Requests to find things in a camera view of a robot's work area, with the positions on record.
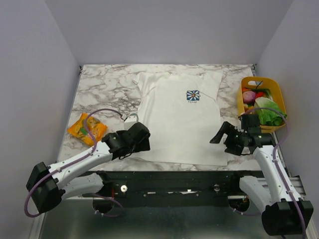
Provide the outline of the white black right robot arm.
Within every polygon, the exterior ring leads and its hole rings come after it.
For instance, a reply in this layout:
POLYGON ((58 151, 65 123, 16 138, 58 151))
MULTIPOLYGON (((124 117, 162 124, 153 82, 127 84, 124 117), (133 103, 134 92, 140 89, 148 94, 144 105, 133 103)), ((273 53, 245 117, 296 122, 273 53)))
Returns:
POLYGON ((278 145, 270 133, 262 132, 258 116, 243 114, 240 119, 240 130, 225 121, 210 143, 218 144, 226 135, 225 152, 237 156, 247 147, 258 162, 267 185, 263 186, 254 176, 244 176, 230 181, 230 191, 235 195, 244 192, 252 200, 261 213, 268 235, 306 238, 314 212, 311 202, 303 200, 295 189, 280 161, 278 145))

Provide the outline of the white t-shirt with flower print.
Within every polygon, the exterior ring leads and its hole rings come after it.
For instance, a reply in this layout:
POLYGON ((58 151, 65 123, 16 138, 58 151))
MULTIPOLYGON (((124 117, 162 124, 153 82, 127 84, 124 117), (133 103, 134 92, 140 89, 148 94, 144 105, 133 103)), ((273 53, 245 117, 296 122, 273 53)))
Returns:
POLYGON ((134 79, 141 94, 139 121, 150 131, 146 161, 225 166, 222 144, 210 140, 221 127, 219 72, 199 75, 145 73, 134 79))

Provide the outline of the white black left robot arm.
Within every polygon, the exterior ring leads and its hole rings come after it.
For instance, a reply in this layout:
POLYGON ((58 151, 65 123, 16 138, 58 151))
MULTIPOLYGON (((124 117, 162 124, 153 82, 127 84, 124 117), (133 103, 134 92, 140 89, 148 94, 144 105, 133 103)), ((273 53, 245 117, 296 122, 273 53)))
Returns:
POLYGON ((49 166, 38 163, 32 169, 27 181, 28 196, 24 212, 28 217, 28 203, 32 200, 39 214, 48 212, 66 198, 81 194, 97 193, 104 197, 110 193, 111 185, 97 174, 84 177, 88 170, 110 162, 124 159, 133 153, 150 150, 150 131, 140 122, 127 130, 106 134, 86 151, 59 163, 49 166))

